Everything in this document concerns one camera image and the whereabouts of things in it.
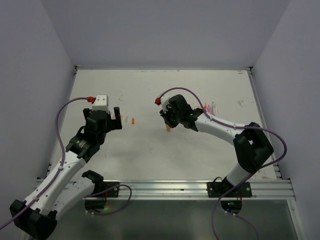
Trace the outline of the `orange highlighter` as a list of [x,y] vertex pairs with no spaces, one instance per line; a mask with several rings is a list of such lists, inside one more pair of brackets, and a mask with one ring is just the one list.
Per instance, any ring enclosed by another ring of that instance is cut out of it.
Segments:
[[165,125],[165,128],[166,128],[166,131],[167,131],[167,132],[170,132],[170,131],[171,131],[171,127],[170,127],[169,125],[166,124],[166,125]]

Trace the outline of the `red slim pen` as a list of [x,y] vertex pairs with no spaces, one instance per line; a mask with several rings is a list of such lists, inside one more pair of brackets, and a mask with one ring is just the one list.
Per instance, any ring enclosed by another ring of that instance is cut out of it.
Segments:
[[204,109],[206,112],[208,111],[208,104],[206,102],[204,103]]

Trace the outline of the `pink highlighter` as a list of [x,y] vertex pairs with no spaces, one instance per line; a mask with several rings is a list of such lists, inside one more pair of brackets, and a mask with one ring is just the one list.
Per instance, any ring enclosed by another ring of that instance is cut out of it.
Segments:
[[210,105],[207,106],[207,112],[213,115],[213,109]]

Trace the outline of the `blue white marker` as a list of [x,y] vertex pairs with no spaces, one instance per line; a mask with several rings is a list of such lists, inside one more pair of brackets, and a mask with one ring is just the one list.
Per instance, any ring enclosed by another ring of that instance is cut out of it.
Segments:
[[213,110],[213,115],[215,116],[215,103],[214,102],[212,102],[211,107],[212,107],[212,110]]

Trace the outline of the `yellow white marker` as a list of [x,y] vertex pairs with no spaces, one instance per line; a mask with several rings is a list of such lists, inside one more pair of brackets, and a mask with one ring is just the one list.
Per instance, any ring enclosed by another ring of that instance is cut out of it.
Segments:
[[217,105],[214,105],[214,109],[215,109],[215,116],[219,117],[219,112],[218,112],[218,107]]

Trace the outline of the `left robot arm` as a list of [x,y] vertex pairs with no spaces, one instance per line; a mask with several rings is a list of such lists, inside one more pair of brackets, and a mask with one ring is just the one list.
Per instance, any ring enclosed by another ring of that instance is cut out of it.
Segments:
[[115,118],[107,107],[85,108],[85,125],[70,139],[57,165],[43,182],[24,200],[9,207],[14,225],[23,231],[22,240],[46,240],[54,232],[58,219],[85,197],[104,197],[104,178],[92,170],[85,171],[75,184],[67,184],[99,150],[107,133],[122,129],[120,109],[114,107]]

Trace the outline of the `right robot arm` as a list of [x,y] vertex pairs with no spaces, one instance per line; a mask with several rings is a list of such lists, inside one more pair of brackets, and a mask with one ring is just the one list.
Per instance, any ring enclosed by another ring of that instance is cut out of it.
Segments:
[[208,197],[251,197],[249,183],[240,182],[254,175],[274,153],[274,149],[260,126],[251,122],[237,125],[215,118],[202,108],[192,108],[181,95],[158,97],[155,104],[161,106],[159,112],[171,129],[181,124],[186,129],[215,136],[234,147],[237,163],[225,178],[216,177],[207,185]]

